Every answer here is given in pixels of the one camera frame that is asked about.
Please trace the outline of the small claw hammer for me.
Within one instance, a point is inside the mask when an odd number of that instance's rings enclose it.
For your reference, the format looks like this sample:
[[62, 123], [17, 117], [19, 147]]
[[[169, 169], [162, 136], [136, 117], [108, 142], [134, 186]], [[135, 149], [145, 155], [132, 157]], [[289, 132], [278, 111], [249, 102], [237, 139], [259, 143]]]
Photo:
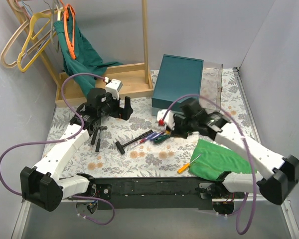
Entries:
[[103, 130], [107, 130], [107, 126], [100, 126], [98, 127], [98, 140], [97, 140], [97, 144], [96, 144], [96, 148], [95, 148], [95, 152], [99, 152], [100, 151], [100, 144], [101, 144], [101, 132]]

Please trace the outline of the orange handle screwdriver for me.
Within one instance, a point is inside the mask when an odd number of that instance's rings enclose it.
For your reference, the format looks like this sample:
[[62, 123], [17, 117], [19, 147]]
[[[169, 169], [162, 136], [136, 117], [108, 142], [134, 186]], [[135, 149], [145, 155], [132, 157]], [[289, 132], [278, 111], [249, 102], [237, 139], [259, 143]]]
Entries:
[[183, 165], [178, 171], [178, 174], [182, 174], [184, 171], [186, 171], [193, 162], [195, 162], [197, 159], [199, 159], [202, 156], [202, 154], [199, 154], [197, 157], [195, 157], [192, 161], [190, 161], [189, 163]]

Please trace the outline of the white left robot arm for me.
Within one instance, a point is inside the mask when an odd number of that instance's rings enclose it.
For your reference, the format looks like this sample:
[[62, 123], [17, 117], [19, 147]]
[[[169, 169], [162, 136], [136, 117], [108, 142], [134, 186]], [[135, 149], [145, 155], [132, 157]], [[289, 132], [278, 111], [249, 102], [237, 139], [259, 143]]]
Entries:
[[61, 176], [66, 164], [101, 125], [104, 117], [128, 120], [133, 113], [131, 99], [126, 96], [124, 107], [120, 99], [103, 88], [93, 88], [87, 101], [82, 103], [70, 120], [61, 142], [37, 162], [33, 167], [25, 167], [20, 173], [21, 195], [23, 199], [52, 212], [60, 202], [75, 195], [91, 199], [96, 195], [96, 181], [86, 173], [78, 173], [69, 178]]

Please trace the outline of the black rubber mallet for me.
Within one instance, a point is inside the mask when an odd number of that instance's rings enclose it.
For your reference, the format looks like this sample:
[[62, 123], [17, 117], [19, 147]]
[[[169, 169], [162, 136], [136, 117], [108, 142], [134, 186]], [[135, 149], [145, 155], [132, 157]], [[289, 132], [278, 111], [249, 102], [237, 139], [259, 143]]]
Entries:
[[130, 140], [129, 142], [124, 143], [124, 144], [121, 144], [119, 141], [117, 141], [115, 143], [115, 145], [117, 147], [117, 150], [119, 151], [119, 153], [121, 155], [123, 155], [123, 154], [125, 154], [125, 147], [127, 147], [128, 145], [130, 145], [130, 144], [132, 144], [132, 143], [134, 143], [134, 142], [136, 142], [136, 141], [138, 141], [140, 139], [145, 138], [146, 136], [149, 136], [151, 133], [153, 133], [153, 130], [148, 130], [145, 133], [139, 135], [138, 137], [136, 137], [136, 138]]

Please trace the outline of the green handle screwdriver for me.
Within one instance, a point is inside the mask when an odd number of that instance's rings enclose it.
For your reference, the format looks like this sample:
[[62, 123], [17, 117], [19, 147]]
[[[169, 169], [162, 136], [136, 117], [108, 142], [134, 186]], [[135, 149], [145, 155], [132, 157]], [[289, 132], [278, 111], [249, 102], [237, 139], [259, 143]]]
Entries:
[[157, 137], [157, 138], [155, 138], [155, 139], [153, 140], [153, 143], [154, 143], [155, 145], [158, 145], [158, 144], [163, 143], [164, 141], [166, 141], [166, 140], [169, 139], [169, 138], [170, 138], [170, 134], [160, 135], [159, 137]]

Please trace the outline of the red clear handle screwdriver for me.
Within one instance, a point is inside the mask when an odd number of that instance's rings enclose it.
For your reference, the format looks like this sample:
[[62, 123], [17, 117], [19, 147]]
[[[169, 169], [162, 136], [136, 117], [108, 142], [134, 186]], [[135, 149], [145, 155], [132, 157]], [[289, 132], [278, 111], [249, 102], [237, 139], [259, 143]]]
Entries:
[[142, 138], [138, 143], [136, 143], [135, 145], [133, 145], [132, 148], [134, 148], [134, 147], [138, 146], [139, 144], [142, 144], [142, 143], [144, 143], [144, 142], [146, 142], [146, 141], [148, 141], [148, 140], [153, 139], [153, 138], [154, 138], [155, 136], [157, 136], [157, 135], [158, 135], [158, 133], [155, 131], [155, 132], [149, 134], [148, 136], [145, 136], [145, 137]]

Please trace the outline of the blue handle screwdriver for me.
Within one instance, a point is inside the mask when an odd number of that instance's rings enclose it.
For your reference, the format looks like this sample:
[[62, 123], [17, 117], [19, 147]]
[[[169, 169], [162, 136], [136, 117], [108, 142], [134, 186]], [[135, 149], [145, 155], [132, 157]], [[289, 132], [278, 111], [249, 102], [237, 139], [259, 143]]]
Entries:
[[150, 135], [148, 135], [145, 138], [143, 138], [138, 144], [142, 144], [142, 143], [146, 142], [147, 140], [153, 140], [154, 138], [156, 138], [156, 137], [158, 137], [158, 136], [160, 136], [162, 134], [163, 134], [163, 131], [159, 132], [159, 133], [153, 132]]

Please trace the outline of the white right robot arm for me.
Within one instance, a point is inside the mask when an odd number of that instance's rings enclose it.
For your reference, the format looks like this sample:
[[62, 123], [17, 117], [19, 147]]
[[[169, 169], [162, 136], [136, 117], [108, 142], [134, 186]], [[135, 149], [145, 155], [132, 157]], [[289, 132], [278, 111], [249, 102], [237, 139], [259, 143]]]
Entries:
[[171, 107], [162, 110], [157, 115], [159, 124], [182, 138], [198, 132], [249, 162], [250, 175], [225, 172], [216, 180], [219, 197], [229, 197], [233, 192], [258, 193], [275, 205], [282, 204], [299, 182], [299, 160], [293, 155], [275, 153], [245, 136], [227, 112], [208, 113], [196, 96], [187, 94], [178, 98], [179, 114], [173, 113]]

